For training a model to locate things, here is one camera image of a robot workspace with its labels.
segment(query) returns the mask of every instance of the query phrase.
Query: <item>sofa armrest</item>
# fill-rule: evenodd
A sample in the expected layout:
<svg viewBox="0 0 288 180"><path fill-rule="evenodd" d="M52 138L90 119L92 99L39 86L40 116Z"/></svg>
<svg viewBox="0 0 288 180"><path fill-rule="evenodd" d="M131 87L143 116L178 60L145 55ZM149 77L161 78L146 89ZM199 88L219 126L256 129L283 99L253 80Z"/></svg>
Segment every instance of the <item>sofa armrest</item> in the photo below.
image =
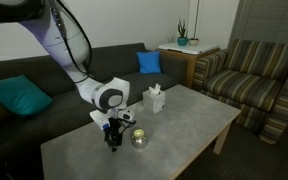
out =
<svg viewBox="0 0 288 180"><path fill-rule="evenodd" d="M273 106L268 121L264 125L260 138L275 144L288 126L288 77Z"/></svg>
<svg viewBox="0 0 288 180"><path fill-rule="evenodd" d="M200 91L203 81L223 68L227 55L228 51L224 49L198 59L195 63L192 89Z"/></svg>
<svg viewBox="0 0 288 180"><path fill-rule="evenodd" d="M160 56L161 71L174 77L182 85L186 81L187 60L176 56Z"/></svg>

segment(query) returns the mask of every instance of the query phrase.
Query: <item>coffee table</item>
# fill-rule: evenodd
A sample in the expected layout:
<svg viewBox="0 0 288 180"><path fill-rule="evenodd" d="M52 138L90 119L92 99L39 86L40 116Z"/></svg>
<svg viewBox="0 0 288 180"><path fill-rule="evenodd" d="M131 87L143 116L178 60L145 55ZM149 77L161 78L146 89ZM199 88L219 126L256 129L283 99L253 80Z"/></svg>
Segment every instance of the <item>coffee table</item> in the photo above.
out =
<svg viewBox="0 0 288 180"><path fill-rule="evenodd" d="M130 106L135 126L148 136L144 148L135 148L126 130L122 146L112 152L90 123L41 145L44 178L175 179L214 140L219 154L240 110L181 85L165 92L166 107L155 115L142 102Z"/></svg>

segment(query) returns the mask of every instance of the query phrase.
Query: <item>tissue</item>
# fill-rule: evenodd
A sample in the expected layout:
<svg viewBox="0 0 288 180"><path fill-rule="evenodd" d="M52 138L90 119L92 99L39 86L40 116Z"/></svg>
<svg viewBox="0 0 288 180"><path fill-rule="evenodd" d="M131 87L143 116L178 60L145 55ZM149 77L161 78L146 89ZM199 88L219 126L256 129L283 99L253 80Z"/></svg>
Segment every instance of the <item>tissue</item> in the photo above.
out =
<svg viewBox="0 0 288 180"><path fill-rule="evenodd" d="M149 87L147 91L143 92L143 105L153 114L165 108L165 92L161 91L159 84L156 84L155 88Z"/></svg>

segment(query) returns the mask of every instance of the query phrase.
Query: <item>teal pillow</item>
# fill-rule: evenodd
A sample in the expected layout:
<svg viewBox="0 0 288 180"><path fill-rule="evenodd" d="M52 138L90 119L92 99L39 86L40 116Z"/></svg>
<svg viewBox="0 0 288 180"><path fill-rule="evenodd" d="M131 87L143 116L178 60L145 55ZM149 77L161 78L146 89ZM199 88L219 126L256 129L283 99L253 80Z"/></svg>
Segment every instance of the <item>teal pillow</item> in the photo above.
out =
<svg viewBox="0 0 288 180"><path fill-rule="evenodd" d="M160 52L137 52L141 73L161 73Z"/></svg>
<svg viewBox="0 0 288 180"><path fill-rule="evenodd" d="M0 103L15 114L36 114L52 101L52 98L24 75L0 80Z"/></svg>

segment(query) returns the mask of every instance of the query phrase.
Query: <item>white tissue box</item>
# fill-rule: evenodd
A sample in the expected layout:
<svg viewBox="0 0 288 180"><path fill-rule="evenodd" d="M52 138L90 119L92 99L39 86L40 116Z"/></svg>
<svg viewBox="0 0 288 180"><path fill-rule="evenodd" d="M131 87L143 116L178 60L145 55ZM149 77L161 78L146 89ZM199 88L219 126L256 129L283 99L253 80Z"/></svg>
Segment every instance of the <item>white tissue box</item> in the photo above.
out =
<svg viewBox="0 0 288 180"><path fill-rule="evenodd" d="M145 109L156 114L165 107L165 92L160 91L160 94L150 94L149 91L143 92L143 105Z"/></svg>

